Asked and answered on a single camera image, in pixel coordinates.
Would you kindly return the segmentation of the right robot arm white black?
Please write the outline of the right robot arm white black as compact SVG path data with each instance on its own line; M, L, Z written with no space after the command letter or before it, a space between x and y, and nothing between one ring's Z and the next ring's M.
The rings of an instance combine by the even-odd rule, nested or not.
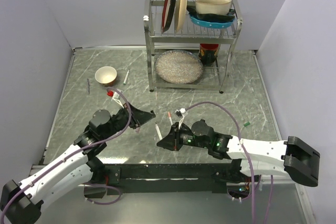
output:
M179 151L184 145L205 148L216 159L238 161L229 169L235 181L252 175L277 175L308 187L318 185L320 153L296 136L270 142L239 139L215 132L205 120L199 120L191 127L174 123L168 135L157 142L169 151Z

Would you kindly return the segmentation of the purple thin pen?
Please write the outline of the purple thin pen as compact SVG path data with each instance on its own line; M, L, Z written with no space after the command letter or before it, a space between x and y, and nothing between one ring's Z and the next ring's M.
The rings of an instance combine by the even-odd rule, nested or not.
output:
M88 94L90 94L90 80L87 79L87 90L88 90Z

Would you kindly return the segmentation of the white marker black tip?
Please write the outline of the white marker black tip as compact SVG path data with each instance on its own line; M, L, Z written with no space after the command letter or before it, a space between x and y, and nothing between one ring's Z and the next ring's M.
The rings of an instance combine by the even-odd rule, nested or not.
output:
M160 128L159 128L157 123L155 123L155 129L156 129L157 135L159 137L159 140L162 140L162 134L161 134Z

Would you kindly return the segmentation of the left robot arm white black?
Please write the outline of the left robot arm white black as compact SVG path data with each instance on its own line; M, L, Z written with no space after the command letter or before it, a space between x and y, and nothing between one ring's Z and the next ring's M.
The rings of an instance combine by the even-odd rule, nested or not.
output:
M153 118L153 111L131 105L115 115L96 111L84 132L59 157L21 182L11 180L4 185L1 221L35 223L44 210L75 187L100 182L104 164L97 156L107 146L105 140L121 135L128 127L137 129Z

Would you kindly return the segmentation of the white pen orange cap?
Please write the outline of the white pen orange cap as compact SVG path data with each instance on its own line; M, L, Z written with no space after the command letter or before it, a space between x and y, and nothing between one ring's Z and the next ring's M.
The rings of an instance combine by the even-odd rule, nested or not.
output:
M168 112L167 114L168 114L168 117L169 117L169 120L170 120L170 124L171 124L171 125L173 125L173 120L172 120L171 113L170 113L170 112Z

